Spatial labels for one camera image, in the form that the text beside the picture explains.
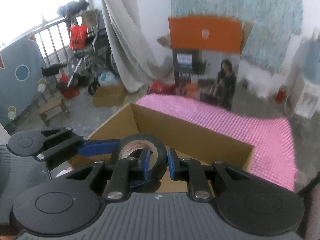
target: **pink foam mat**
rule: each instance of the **pink foam mat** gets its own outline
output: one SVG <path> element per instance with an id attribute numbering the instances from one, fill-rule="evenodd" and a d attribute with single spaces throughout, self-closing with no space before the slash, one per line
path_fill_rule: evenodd
<path id="1" fill-rule="evenodd" d="M 289 121 L 243 117 L 193 99 L 147 95 L 137 105 L 197 124 L 254 146 L 250 172 L 289 190 L 297 173 Z"/>

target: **black electrical tape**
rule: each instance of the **black electrical tape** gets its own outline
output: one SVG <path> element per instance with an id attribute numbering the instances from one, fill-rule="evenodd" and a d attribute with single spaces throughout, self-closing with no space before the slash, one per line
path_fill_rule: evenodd
<path id="1" fill-rule="evenodd" d="M 148 148 L 152 152 L 148 178 L 160 180 L 168 166 L 167 150 L 162 141 L 150 134 L 137 133 L 121 140 L 111 154 L 111 164 L 115 164 L 119 159 L 138 157 L 135 153 L 144 148 Z"/>

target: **cardboard box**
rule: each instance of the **cardboard box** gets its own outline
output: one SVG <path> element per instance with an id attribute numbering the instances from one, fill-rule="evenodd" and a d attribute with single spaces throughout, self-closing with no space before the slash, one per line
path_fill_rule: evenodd
<path id="1" fill-rule="evenodd" d="M 230 110 L 240 63 L 241 22 L 189 16 L 169 18 L 169 27 L 176 95 Z"/>
<path id="2" fill-rule="evenodd" d="M 159 138 L 167 147 L 174 148 L 179 158 L 191 157 L 204 164 L 216 160 L 250 170 L 253 146 L 221 135 L 209 129 L 160 112 L 126 104 L 91 135 L 91 140 L 123 139 L 136 133 L 147 133 Z M 76 155 L 69 160 L 74 168 L 97 160 L 110 161 L 110 154 L 93 157 Z M 157 192 L 186 192 L 187 183 L 172 181 L 169 169 L 161 179 Z"/>
<path id="3" fill-rule="evenodd" d="M 126 96 L 124 85 L 102 86 L 93 95 L 92 102 L 95 107 L 122 106 Z"/>

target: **wooden stool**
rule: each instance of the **wooden stool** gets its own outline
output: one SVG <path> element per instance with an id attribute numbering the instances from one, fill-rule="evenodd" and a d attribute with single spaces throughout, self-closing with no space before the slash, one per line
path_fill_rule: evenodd
<path id="1" fill-rule="evenodd" d="M 44 104 L 39 110 L 39 116 L 46 126 L 49 126 L 50 123 L 50 120 L 47 117 L 47 112 L 49 110 L 55 109 L 56 107 L 60 107 L 62 112 L 66 114 L 66 117 L 69 118 L 70 112 L 63 99 L 61 97 L 54 98 L 48 103 Z"/>

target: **gray ribbed platform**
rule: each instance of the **gray ribbed platform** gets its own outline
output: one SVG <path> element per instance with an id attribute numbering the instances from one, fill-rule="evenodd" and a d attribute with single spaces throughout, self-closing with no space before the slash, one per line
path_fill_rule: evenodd
<path id="1" fill-rule="evenodd" d="M 18 240 L 295 240 L 294 233 L 260 237 L 226 224 L 207 203 L 196 203 L 186 193 L 132 193 L 129 200 L 106 206 L 99 219 L 76 234 L 41 238 L 22 233 Z"/>
<path id="2" fill-rule="evenodd" d="M 10 224 L 10 211 L 20 193 L 49 179 L 44 162 L 16 156 L 0 144 L 0 226 Z"/>

